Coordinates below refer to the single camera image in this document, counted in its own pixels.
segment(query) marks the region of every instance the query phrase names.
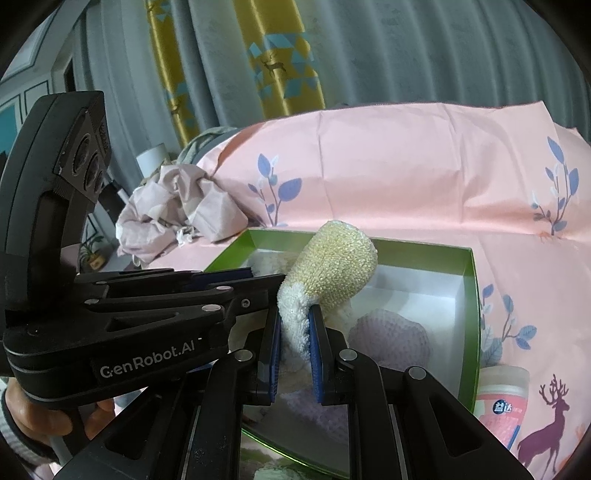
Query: fabric fold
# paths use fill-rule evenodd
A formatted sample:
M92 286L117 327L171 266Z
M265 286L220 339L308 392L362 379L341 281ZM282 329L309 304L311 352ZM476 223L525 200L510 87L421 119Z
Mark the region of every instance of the fabric fold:
M240 233L248 218L232 197L191 164L165 165L138 187L116 224L119 254L148 264L169 246Z

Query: pink bedsheet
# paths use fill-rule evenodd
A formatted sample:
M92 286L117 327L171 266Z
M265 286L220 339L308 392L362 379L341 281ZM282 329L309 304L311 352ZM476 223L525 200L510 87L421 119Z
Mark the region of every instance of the pink bedsheet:
M537 479L566 463L591 421L591 147L543 103L313 112L246 129L199 166L267 228L339 219L473 249L482 365L531 374L512 451ZM151 266L203 269L227 244L200 240ZM554 375L565 394L551 396Z

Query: deer print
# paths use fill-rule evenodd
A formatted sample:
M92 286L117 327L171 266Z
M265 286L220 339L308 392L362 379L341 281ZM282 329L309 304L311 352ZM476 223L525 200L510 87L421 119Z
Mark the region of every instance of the deer print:
M560 380L560 384L558 384L556 375L554 375L554 378L550 382L550 400L546 397L546 393L544 392L545 388L546 385L541 385L539 393L542 395L546 404L551 405L554 409L554 421L543 429L524 438L517 446L517 458L526 468L529 467L535 456L542 455L550 450L550 457L548 458L548 463L546 463L546 468L541 477L542 479L548 470L548 466L550 465L553 456L554 465L552 471L556 474L556 459L558 458L558 452L560 450L560 440L564 434L564 412L570 410L569 404L564 401L564 397L569 391L566 388L566 384L562 383L562 380Z
M265 68L267 70L269 70L269 74L272 77L275 76L275 70L283 70L284 73L287 73L287 70L285 69L285 65L283 65L283 62L282 61L273 61L273 58L271 56L269 57L269 60L267 60L267 61L263 60L262 64L265 66Z

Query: human hand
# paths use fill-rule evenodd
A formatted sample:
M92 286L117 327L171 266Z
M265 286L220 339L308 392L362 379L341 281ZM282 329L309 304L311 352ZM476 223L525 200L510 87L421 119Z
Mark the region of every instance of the human hand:
M15 378L8 381L5 399L14 423L30 439L49 445L50 437L63 437L72 432L72 421L68 415L31 402ZM86 436L91 440L115 418L112 398L97 402L97 406L85 422Z

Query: blue gripper pad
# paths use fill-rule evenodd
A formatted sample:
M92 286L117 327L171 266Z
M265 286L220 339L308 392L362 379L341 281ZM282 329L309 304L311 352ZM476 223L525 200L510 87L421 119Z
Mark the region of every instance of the blue gripper pad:
M322 403L324 400L324 385L322 384L323 371L322 360L320 359L320 348L318 344L318 332L316 330L316 323L312 317L312 311L308 313L308 322L310 324L310 365L312 367L312 385L314 386L314 394L316 401Z

